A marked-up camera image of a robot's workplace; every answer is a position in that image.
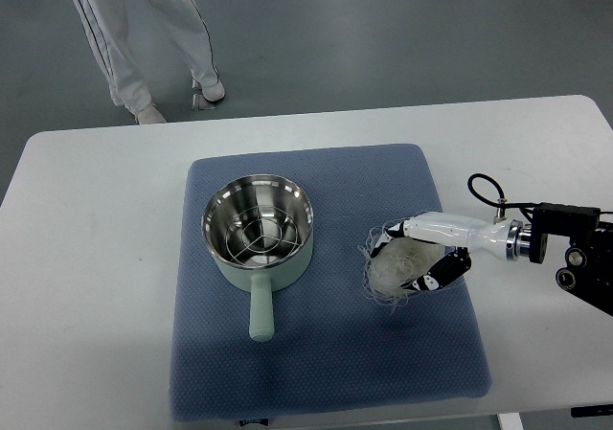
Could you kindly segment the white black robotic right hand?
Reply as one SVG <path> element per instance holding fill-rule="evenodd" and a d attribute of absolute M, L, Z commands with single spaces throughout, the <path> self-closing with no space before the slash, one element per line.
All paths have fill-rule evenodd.
<path fill-rule="evenodd" d="M 435 212 L 411 216 L 384 229 L 371 257 L 376 257 L 395 238 L 412 238 L 452 248 L 424 275 L 402 285 L 412 294 L 438 291 L 456 282 L 470 269 L 472 252 L 486 252 L 495 258 L 507 260 L 504 256 L 503 226 L 494 221 Z"/>

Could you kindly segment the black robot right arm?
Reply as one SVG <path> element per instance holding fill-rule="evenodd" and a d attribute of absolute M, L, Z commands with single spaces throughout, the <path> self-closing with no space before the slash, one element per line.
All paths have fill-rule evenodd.
<path fill-rule="evenodd" d="M 494 222 L 503 226 L 504 256 L 541 264 L 550 236 L 568 239 L 565 265 L 556 284 L 598 310 L 612 314 L 612 223 L 595 207 L 547 202 L 509 202 L 500 184 L 484 173 L 467 180 L 469 192 L 494 207 Z"/>

